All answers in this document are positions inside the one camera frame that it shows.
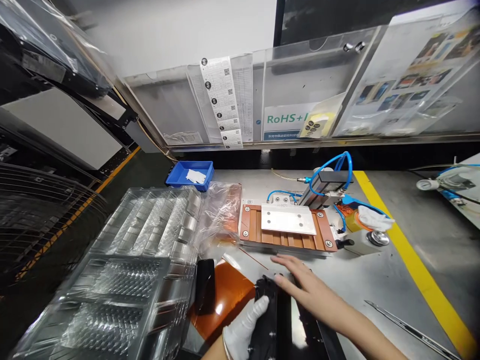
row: metal rail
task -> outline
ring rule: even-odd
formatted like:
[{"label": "metal rail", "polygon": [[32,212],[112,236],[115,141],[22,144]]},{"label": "metal rail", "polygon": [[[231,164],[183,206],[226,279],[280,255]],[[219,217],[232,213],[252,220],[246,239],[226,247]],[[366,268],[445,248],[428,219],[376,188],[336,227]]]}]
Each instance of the metal rail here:
[{"label": "metal rail", "polygon": [[[319,140],[283,140],[283,141],[254,141],[244,142],[245,150],[255,149],[288,149],[288,148],[331,148],[351,146],[375,146],[375,145],[407,145],[407,144],[433,144],[433,143],[456,143],[480,141],[480,132],[465,134],[430,134],[410,137],[337,137]],[[195,144],[195,145],[171,145],[168,147],[173,152],[215,151],[224,150],[222,143],[218,144]]]}]

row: white glove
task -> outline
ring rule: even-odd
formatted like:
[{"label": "white glove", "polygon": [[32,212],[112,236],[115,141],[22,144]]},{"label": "white glove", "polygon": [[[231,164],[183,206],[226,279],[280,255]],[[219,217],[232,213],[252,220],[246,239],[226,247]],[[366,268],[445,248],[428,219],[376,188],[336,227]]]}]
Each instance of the white glove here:
[{"label": "white glove", "polygon": [[252,333],[259,317],[269,307],[269,297],[264,295],[254,302],[251,299],[231,322],[223,328],[223,344],[227,357],[232,360],[247,360],[249,358],[249,345]]}]

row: white cloth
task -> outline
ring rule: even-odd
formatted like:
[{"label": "white cloth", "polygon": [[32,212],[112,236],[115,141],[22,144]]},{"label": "white cloth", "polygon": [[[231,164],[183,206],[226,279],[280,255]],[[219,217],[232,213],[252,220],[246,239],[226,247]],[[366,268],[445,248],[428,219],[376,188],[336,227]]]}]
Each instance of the white cloth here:
[{"label": "white cloth", "polygon": [[362,205],[358,207],[358,219],[366,227],[382,233],[390,230],[395,222],[394,219],[390,219],[384,214],[380,214],[371,208]]},{"label": "white cloth", "polygon": [[254,302],[250,300],[230,325],[223,328],[223,344],[227,357],[232,360],[248,360],[249,345],[257,320],[265,314],[270,299],[264,295]]},{"label": "white cloth", "polygon": [[186,174],[185,178],[195,184],[203,184],[205,182],[205,174],[192,169],[188,169],[188,173]]}]

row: orange plastic sheet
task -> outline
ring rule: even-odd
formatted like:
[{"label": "orange plastic sheet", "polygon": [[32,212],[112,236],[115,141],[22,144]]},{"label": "orange plastic sheet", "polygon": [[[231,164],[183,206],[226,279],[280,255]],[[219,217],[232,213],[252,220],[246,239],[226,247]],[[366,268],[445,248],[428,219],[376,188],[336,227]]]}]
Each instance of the orange plastic sheet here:
[{"label": "orange plastic sheet", "polygon": [[215,310],[212,314],[197,315],[195,305],[190,309],[190,320],[201,337],[210,345],[222,334],[255,298],[255,286],[240,271],[221,259],[215,267]]}]

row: white cylinder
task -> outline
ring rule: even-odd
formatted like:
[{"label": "white cylinder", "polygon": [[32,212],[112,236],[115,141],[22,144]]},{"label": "white cylinder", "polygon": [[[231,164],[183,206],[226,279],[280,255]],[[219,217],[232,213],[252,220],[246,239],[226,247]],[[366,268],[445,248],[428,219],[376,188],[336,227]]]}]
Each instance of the white cylinder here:
[{"label": "white cylinder", "polygon": [[439,188],[439,182],[436,180],[423,179],[416,183],[416,187],[419,190],[436,190]]}]

